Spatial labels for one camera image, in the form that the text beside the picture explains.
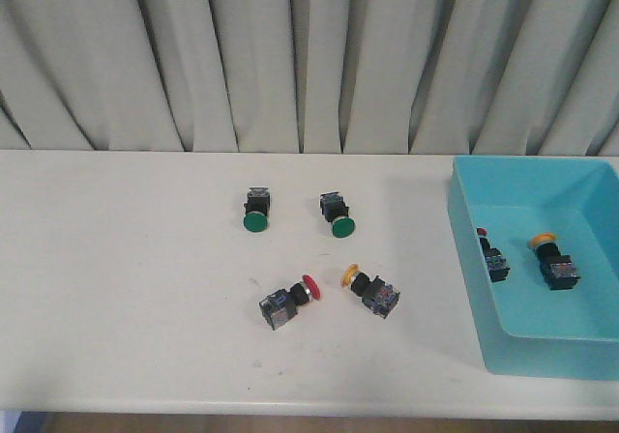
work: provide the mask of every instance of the white table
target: white table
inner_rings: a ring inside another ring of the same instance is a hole
[[[451,157],[0,164],[0,409],[619,419],[619,383],[485,370],[447,216]],[[242,225],[250,186],[272,193],[259,234]],[[318,209],[336,189],[358,225],[346,239]],[[401,291],[387,320],[339,288],[353,262]],[[258,302],[302,274],[323,299],[271,331]]]

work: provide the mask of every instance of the green push button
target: green push button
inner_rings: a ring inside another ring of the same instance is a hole
[[[336,218],[331,224],[331,232],[334,237],[344,238],[355,231],[355,221],[347,216]]]
[[[252,212],[245,215],[243,218],[243,225],[251,232],[261,232],[266,230],[269,225],[267,217],[259,212]]]

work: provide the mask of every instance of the floor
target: floor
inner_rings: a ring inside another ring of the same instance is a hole
[[[617,433],[619,422],[52,414],[44,433]]]

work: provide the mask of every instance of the blue plastic tray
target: blue plastic tray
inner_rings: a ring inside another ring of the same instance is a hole
[[[619,380],[619,179],[595,159],[456,157],[449,216],[486,368]],[[476,227],[507,258],[492,283]],[[551,291],[527,242],[551,231],[581,280]]]

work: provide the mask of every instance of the curtain fold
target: curtain fold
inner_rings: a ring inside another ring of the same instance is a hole
[[[619,154],[618,0],[0,0],[0,148]]]

